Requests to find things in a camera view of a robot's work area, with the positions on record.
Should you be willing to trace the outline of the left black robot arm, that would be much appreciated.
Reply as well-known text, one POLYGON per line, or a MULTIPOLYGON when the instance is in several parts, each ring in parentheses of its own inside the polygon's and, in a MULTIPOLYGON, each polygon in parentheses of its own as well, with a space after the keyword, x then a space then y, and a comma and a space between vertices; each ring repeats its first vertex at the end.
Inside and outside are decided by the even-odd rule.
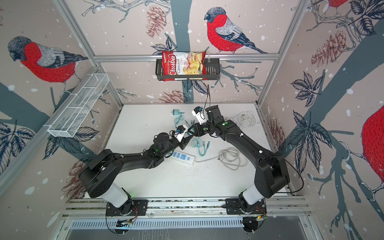
POLYGON ((131 195, 114 183, 123 172, 136 169, 153 169, 166 158, 173 155, 177 148, 184 149, 195 134, 184 126, 168 133, 154 136, 153 144, 147 150, 135 154, 114 153, 110 149, 100 152, 78 174, 84 190, 91 198, 107 201, 107 213, 116 211, 117 216, 139 215, 131 195))

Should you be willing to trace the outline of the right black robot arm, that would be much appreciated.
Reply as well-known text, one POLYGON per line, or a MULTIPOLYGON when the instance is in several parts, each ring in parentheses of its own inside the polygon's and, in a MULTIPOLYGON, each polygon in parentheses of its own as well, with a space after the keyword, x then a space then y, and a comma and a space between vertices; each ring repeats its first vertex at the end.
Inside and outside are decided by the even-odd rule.
POLYGON ((226 120, 219 107, 196 107, 192 115, 198 120, 191 126, 192 134, 201 137, 216 136, 233 145, 255 167, 254 183, 239 194, 238 204, 248 214, 257 209, 257 203, 271 198, 290 183, 286 160, 279 152, 271 152, 248 137, 232 120, 226 120))

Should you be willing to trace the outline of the white blue power strip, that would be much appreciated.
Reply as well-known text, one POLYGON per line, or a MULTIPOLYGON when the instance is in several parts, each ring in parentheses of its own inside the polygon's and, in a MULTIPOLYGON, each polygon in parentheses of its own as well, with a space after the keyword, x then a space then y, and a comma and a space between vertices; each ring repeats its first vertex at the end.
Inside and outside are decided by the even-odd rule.
POLYGON ((190 166, 192 166, 195 162, 195 156, 180 151, 174 151, 173 154, 170 156, 170 159, 179 161, 190 166))

